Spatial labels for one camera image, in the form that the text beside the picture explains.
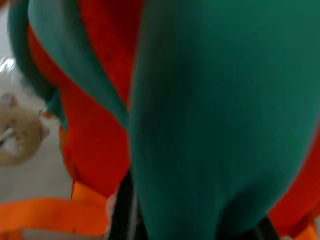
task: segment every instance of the orange fabric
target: orange fabric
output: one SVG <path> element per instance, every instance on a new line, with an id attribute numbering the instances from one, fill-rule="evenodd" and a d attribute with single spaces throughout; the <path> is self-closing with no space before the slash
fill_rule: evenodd
<path id="1" fill-rule="evenodd" d="M 0 233 L 0 240 L 23 240 L 19 230 Z"/>
<path id="2" fill-rule="evenodd" d="M 309 225 L 299 236 L 294 238 L 294 240 L 318 240 L 315 225 Z"/>
<path id="3" fill-rule="evenodd" d="M 269 217 L 281 236 L 295 237 L 319 216 L 320 127 L 304 166 Z"/>
<path id="4" fill-rule="evenodd" d="M 28 43 L 39 71 L 60 93 L 68 123 L 67 143 L 61 144 L 67 168 L 76 181 L 110 196 L 129 167 L 126 131 L 55 65 L 30 26 Z"/>
<path id="5" fill-rule="evenodd" d="M 84 236 L 104 234 L 105 205 L 64 199 L 32 199 L 0 205 L 0 233 L 39 229 Z"/>
<path id="6" fill-rule="evenodd" d="M 74 183 L 72 200 L 86 204 L 98 204 L 103 207 L 107 204 L 107 198 L 79 182 Z"/>

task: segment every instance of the teal cloth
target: teal cloth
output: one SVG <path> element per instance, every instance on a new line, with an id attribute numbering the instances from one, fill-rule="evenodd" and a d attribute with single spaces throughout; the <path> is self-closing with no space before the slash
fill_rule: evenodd
<path id="1" fill-rule="evenodd" d="M 237 236 L 288 189 L 319 120 L 319 9 L 144 1 L 129 142 L 150 240 Z"/>
<path id="2" fill-rule="evenodd" d="M 35 93 L 45 101 L 47 110 L 59 118 L 63 129 L 68 128 L 60 94 L 39 72 L 28 46 L 28 0 L 11 3 L 8 13 L 8 32 L 12 53 L 19 70 L 30 83 Z"/>
<path id="3" fill-rule="evenodd" d="M 91 49 L 77 2 L 30 0 L 28 16 L 34 34 L 57 66 L 126 128 L 127 108 Z"/>

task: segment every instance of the green costume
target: green costume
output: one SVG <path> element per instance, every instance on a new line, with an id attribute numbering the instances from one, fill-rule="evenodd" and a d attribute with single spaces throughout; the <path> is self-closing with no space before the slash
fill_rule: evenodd
<path id="1" fill-rule="evenodd" d="M 226 240 L 268 213 L 309 150 L 319 9 L 319 0 L 146 0 L 129 114 L 86 48 L 74 4 L 30 0 L 28 11 L 57 65 L 128 128 L 150 240 Z"/>

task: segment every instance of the plastic bag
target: plastic bag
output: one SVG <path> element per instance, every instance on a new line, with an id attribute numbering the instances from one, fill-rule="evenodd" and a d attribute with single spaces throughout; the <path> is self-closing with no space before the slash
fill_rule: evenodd
<path id="1" fill-rule="evenodd" d="M 19 71 L 14 57 L 5 56 L 0 59 L 0 74 L 5 76 L 5 79 L 9 79 L 12 84 L 22 88 L 27 95 L 35 95 L 32 86 Z"/>

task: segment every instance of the green fabric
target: green fabric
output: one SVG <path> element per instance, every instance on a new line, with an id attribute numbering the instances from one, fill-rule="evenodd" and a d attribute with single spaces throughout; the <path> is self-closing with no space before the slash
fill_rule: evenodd
<path id="1" fill-rule="evenodd" d="M 8 14 L 8 32 L 12 53 L 19 70 L 31 84 L 35 93 L 44 99 L 47 110 L 59 118 L 67 128 L 67 120 L 59 91 L 51 85 L 33 63 L 28 46 L 28 0 L 11 3 Z"/>
<path id="2" fill-rule="evenodd" d="M 127 127 L 127 108 L 90 47 L 76 1 L 30 0 L 28 13 L 34 34 L 54 62 Z"/>
<path id="3" fill-rule="evenodd" d="M 145 1 L 129 142 L 150 240 L 226 240 L 288 188 L 320 113 L 319 9 Z"/>

